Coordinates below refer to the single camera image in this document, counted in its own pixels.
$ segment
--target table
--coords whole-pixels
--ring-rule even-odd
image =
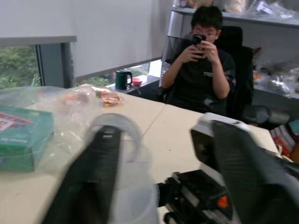
[[[172,172],[191,171],[199,166],[208,169],[196,160],[189,135],[189,129],[202,114],[129,95],[119,95],[126,103],[105,108],[103,112],[126,115],[139,125],[143,143],[151,152],[151,172],[156,182],[164,181]],[[250,130],[261,146],[276,151],[267,130],[252,126]],[[0,223],[38,224],[60,181],[58,176],[41,172],[0,173]]]
[[[195,157],[190,135],[192,128],[203,114],[166,105],[143,137],[152,155],[152,174],[156,182],[164,182],[173,172],[187,172],[198,168],[223,183],[222,176],[199,162]],[[250,133],[260,147],[277,153],[268,130],[249,126]],[[167,212],[159,210],[160,220]]]

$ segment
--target red cup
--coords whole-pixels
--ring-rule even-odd
[[[132,81],[134,86],[140,86],[142,83],[142,80],[140,78],[133,78]]]

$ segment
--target black office chair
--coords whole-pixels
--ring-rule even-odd
[[[166,52],[166,63],[176,53],[182,39],[169,37],[170,46]],[[287,123],[288,116],[281,114],[284,119],[273,120],[271,110],[264,106],[252,106],[254,96],[253,87],[253,49],[242,46],[243,31],[240,27],[223,26],[219,39],[215,42],[217,48],[228,52],[235,61],[236,86],[227,98],[227,116],[233,119],[242,120],[247,123],[264,124],[274,123],[281,125]],[[157,101],[167,103],[172,95],[172,87],[153,89],[151,93],[156,96]]]

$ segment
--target hand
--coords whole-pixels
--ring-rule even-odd
[[[206,57],[211,63],[220,62],[217,47],[211,42],[202,41],[200,44],[196,45],[196,47],[203,50],[204,57]]]
[[[178,60],[181,63],[187,63],[187,62],[197,62],[198,59],[204,58],[203,56],[199,56],[197,54],[203,54],[204,51],[199,50],[197,47],[191,45],[187,47],[181,55],[178,57]]]

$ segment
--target green cardboard box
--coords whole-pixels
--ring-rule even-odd
[[[0,170],[35,170],[53,126],[50,112],[0,106]]]

